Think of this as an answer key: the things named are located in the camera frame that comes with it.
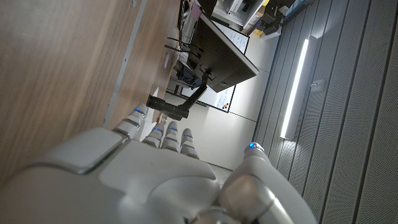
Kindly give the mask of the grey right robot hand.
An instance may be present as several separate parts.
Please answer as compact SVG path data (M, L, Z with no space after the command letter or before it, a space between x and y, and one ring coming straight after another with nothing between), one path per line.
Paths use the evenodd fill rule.
M295 188L249 143L220 184L192 133L175 123L136 134L139 104L114 129L94 128L31 160L1 189L2 223L315 223Z

